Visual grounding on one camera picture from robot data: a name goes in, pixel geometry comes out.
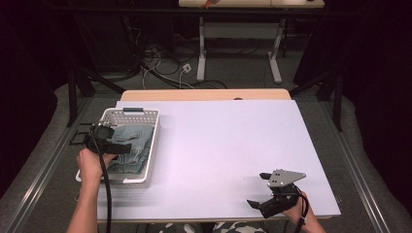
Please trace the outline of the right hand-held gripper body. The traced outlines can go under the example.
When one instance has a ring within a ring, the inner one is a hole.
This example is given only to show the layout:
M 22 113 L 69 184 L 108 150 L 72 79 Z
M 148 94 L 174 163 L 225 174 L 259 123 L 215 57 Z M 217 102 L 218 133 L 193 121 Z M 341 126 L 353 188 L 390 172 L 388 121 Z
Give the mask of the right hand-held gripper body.
M 276 169 L 271 173 L 267 186 L 272 192 L 272 197 L 259 205 L 259 210 L 264 218 L 276 216 L 293 207 L 298 199 L 299 191 L 294 184 L 306 177 L 304 173 Z

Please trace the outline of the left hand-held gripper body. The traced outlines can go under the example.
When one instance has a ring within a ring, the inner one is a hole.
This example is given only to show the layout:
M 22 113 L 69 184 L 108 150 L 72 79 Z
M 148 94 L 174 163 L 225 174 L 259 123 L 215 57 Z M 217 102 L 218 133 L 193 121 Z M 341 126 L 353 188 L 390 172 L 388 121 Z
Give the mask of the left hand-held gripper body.
M 112 143 L 110 140 L 115 130 L 110 126 L 92 124 L 84 136 L 84 145 L 95 153 L 110 153 Z

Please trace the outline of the blue denim shorts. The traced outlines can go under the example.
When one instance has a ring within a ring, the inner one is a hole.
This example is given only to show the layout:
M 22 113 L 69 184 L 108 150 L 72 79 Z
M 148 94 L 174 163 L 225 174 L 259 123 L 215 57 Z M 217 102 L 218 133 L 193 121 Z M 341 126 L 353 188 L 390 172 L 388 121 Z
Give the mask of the blue denim shorts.
M 115 129 L 111 142 L 131 145 L 130 152 L 120 154 L 109 166 L 113 174 L 140 174 L 149 158 L 154 128 L 151 125 L 122 125 Z

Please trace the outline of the white perforated plastic basket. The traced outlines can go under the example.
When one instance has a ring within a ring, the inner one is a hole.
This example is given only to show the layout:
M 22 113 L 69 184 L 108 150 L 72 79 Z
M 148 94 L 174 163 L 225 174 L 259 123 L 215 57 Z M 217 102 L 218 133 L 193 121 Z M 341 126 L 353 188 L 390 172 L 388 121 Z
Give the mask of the white perforated plastic basket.
M 159 132 L 159 111 L 144 108 L 109 108 L 96 124 L 110 126 L 114 130 L 122 125 L 151 125 L 154 134 L 148 161 L 140 174 L 113 174 L 107 168 L 110 184 L 119 187 L 148 187 L 151 180 L 151 172 L 154 165 L 157 135 Z

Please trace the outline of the person's right hand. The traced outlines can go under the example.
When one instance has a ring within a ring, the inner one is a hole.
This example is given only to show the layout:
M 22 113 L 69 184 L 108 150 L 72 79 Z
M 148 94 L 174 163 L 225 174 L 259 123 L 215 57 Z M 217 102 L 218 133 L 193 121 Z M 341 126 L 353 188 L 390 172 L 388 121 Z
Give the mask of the person's right hand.
M 301 220 L 304 220 L 307 216 L 310 216 L 310 207 L 308 205 L 306 193 L 301 192 L 296 204 L 290 209 L 283 211 L 283 215 L 286 216 L 293 224 L 298 224 Z

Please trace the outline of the person's left hand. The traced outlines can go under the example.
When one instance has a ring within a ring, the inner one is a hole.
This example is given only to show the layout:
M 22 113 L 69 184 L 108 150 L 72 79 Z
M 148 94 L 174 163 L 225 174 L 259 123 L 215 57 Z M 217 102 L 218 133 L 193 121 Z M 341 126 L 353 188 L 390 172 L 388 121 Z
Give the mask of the person's left hand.
M 115 154 L 104 153 L 102 163 L 104 167 L 107 167 L 115 157 Z M 82 186 L 99 186 L 103 176 L 100 156 L 89 149 L 82 149 L 77 155 L 77 162 L 80 169 Z

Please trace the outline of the person's camouflage trousers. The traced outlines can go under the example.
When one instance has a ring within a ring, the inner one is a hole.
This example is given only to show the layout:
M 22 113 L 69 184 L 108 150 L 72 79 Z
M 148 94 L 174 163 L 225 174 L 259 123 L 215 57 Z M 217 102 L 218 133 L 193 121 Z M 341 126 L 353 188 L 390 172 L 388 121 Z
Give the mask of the person's camouflage trousers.
M 145 233 L 207 233 L 201 223 L 151 223 Z M 258 222 L 217 222 L 209 233 L 267 233 Z

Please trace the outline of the black metal stand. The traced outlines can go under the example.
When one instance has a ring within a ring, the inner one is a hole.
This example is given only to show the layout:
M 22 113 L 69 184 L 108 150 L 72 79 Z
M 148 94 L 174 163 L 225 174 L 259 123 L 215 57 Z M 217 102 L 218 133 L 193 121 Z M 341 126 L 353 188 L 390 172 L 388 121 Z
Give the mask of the black metal stand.
M 319 101 L 328 101 L 330 96 L 333 96 L 332 105 L 332 122 L 336 129 L 341 132 L 341 110 L 342 110 L 342 94 L 343 94 L 343 75 L 338 71 L 327 71 L 319 75 L 317 78 L 298 85 L 289 91 L 290 96 L 295 96 L 303 90 L 306 90 L 316 83 L 321 85 L 316 97 Z
M 71 127 L 78 117 L 78 94 L 79 90 L 85 97 L 93 97 L 95 89 L 92 82 L 102 83 L 116 93 L 124 93 L 125 89 L 103 78 L 96 72 L 85 66 L 74 63 L 68 70 L 68 99 L 69 99 L 69 120 L 68 127 Z

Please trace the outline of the white-legged background desk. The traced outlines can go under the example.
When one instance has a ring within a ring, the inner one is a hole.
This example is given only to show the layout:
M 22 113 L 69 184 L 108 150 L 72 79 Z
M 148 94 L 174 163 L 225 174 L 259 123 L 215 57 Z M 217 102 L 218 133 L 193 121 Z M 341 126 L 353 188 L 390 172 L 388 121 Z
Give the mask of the white-legged background desk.
M 179 0 L 179 6 L 188 9 L 202 8 L 206 0 Z M 289 13 L 291 10 L 322 9 L 324 0 L 221 0 L 208 10 L 269 10 L 274 13 Z M 282 78 L 277 64 L 277 52 L 282 39 L 286 38 L 287 19 L 281 17 L 274 22 L 250 22 L 245 19 L 236 19 L 233 22 L 218 20 L 212 22 L 205 17 L 200 17 L 199 23 L 199 57 L 197 79 L 203 81 L 206 69 L 206 38 L 230 39 L 272 39 L 272 50 L 267 53 L 272 78 L 274 83 L 281 83 Z

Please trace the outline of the aluminium floor rail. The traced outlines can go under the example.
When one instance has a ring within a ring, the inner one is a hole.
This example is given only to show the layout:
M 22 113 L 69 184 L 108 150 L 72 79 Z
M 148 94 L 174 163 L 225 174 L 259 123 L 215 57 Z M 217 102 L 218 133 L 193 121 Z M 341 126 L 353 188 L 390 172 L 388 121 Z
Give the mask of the aluminium floor rail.
M 46 131 L 0 199 L 0 233 L 21 232 L 92 100 L 92 97 L 81 98 L 76 107 L 77 116 L 69 126 L 69 102 L 58 100 Z
M 388 223 L 382 215 L 380 208 L 376 202 L 376 199 L 372 195 L 372 192 L 367 185 L 367 182 L 361 172 L 354 154 L 350 148 L 350 145 L 344 134 L 337 129 L 335 123 L 332 119 L 332 108 L 328 102 L 320 103 L 321 109 L 324 115 L 327 117 L 327 122 L 331 127 L 331 131 L 334 136 L 337 138 L 340 148 L 343 150 L 343 161 L 346 168 L 351 176 L 351 179 L 354 183 L 354 186 L 358 192 L 358 195 L 361 199 L 364 209 L 367 212 L 370 222 L 376 233 L 392 233 Z

